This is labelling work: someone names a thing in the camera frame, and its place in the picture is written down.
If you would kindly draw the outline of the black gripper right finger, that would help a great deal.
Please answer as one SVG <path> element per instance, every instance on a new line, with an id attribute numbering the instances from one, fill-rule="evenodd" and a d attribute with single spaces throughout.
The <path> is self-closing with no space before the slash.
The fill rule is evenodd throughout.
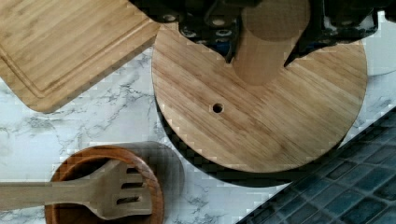
<path id="1" fill-rule="evenodd" d="M 396 0 L 309 0 L 310 20 L 284 66 L 297 58 L 373 35 L 378 30 L 378 13 L 395 22 Z"/>

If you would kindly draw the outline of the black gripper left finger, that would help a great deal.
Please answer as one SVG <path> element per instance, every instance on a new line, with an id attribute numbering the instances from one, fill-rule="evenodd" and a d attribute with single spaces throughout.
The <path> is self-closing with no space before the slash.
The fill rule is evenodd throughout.
<path id="1" fill-rule="evenodd" d="M 233 59 L 247 0 L 129 1 L 156 22 L 176 22 L 184 37 L 214 50 L 226 63 Z"/>

